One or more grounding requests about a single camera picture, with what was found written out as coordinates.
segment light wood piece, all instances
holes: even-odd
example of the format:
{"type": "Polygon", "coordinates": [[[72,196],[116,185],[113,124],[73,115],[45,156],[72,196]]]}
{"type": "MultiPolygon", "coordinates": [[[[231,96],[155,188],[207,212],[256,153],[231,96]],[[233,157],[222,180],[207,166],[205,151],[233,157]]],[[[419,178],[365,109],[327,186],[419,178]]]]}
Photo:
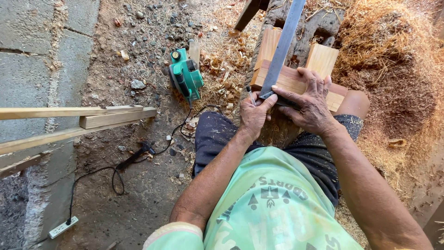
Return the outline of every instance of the light wood piece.
{"type": "Polygon", "coordinates": [[[276,47],[278,46],[279,38],[281,37],[281,33],[276,29],[266,29],[264,30],[264,34],[262,36],[262,44],[258,53],[257,63],[254,66],[254,70],[258,69],[261,66],[263,60],[271,61],[273,59],[274,52],[276,51],[276,47]]]}
{"type": "Polygon", "coordinates": [[[322,79],[332,74],[339,50],[312,44],[305,68],[316,71],[322,79]]]}
{"type": "Polygon", "coordinates": [[[25,170],[30,166],[37,165],[40,162],[41,158],[42,156],[38,154],[33,157],[29,157],[27,159],[14,163],[10,166],[4,167],[0,169],[0,178],[5,178],[7,176],[18,173],[22,170],[25,170]]]}
{"type": "Polygon", "coordinates": [[[143,106],[111,106],[105,109],[101,107],[84,108],[0,108],[0,120],[43,118],[43,117],[68,117],[68,116],[96,116],[116,113],[126,113],[143,110],[143,106]]]}
{"type": "MultiPolygon", "coordinates": [[[[264,60],[261,63],[261,67],[254,72],[253,79],[250,83],[253,90],[260,90],[262,88],[269,67],[270,61],[264,60]]],[[[283,66],[277,79],[276,86],[302,95],[305,92],[306,83],[296,80],[296,74],[296,69],[283,66]]],[[[327,106],[330,111],[337,111],[347,95],[347,91],[348,89],[346,87],[334,83],[332,84],[326,98],[327,106]]]]}
{"type": "Polygon", "coordinates": [[[190,59],[193,59],[198,65],[200,65],[200,44],[198,42],[190,42],[188,54],[190,55],[190,59]]]}
{"type": "Polygon", "coordinates": [[[62,131],[57,131],[54,133],[48,133],[44,135],[38,135],[34,137],[29,137],[25,139],[15,140],[15,141],[8,141],[0,143],[0,155],[6,154],[6,153],[12,153],[15,151],[23,150],[23,149],[29,149],[32,147],[40,146],[47,143],[52,143],[55,141],[61,141],[65,139],[69,139],[71,137],[76,137],[79,135],[97,132],[105,129],[112,129],[119,126],[125,126],[133,123],[140,122],[140,120],[135,121],[127,121],[122,123],[116,123],[112,125],[107,125],[103,127],[97,127],[92,129],[83,129],[83,128],[73,128],[73,129],[65,129],[62,131]]]}
{"type": "Polygon", "coordinates": [[[111,114],[103,116],[82,116],[79,120],[79,126],[84,129],[92,129],[101,126],[122,123],[127,121],[134,121],[156,116],[156,108],[147,107],[142,111],[135,111],[129,113],[111,114]]]}

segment left hand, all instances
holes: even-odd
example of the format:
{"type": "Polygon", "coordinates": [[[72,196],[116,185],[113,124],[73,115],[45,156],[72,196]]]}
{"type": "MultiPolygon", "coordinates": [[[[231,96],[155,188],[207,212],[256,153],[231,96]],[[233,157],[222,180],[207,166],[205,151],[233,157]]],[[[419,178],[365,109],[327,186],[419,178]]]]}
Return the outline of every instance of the left hand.
{"type": "Polygon", "coordinates": [[[257,107],[251,103],[249,96],[241,102],[241,127],[239,130],[247,132],[253,141],[261,134],[265,120],[271,120],[267,110],[278,101],[276,94],[271,95],[266,100],[258,100],[259,93],[260,91],[253,92],[253,98],[256,101],[257,107]]]}

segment right hand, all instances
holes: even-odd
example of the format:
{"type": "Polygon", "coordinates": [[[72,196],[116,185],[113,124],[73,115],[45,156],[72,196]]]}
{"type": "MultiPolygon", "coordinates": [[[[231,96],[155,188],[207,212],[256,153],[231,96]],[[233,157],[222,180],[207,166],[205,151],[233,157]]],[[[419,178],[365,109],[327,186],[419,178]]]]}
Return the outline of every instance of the right hand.
{"type": "Polygon", "coordinates": [[[290,117],[303,130],[316,135],[324,135],[337,128],[340,124],[330,113],[325,98],[332,84],[330,76],[322,80],[318,73],[306,68],[297,69],[302,81],[307,83],[307,90],[302,95],[284,90],[275,85],[271,89],[278,95],[296,102],[300,113],[291,107],[279,107],[279,111],[290,117]]]}

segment electrical outlet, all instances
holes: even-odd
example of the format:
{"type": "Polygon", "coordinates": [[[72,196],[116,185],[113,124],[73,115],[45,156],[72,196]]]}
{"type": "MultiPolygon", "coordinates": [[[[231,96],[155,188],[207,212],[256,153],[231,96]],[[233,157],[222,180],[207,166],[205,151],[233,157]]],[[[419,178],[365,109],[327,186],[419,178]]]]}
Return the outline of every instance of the electrical outlet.
{"type": "Polygon", "coordinates": [[[76,216],[73,216],[71,218],[71,224],[66,225],[66,221],[63,222],[60,226],[54,228],[53,230],[51,230],[48,235],[51,239],[54,239],[55,237],[61,235],[64,231],[68,230],[68,228],[72,227],[72,225],[74,225],[74,223],[78,222],[79,219],[76,216]]]}

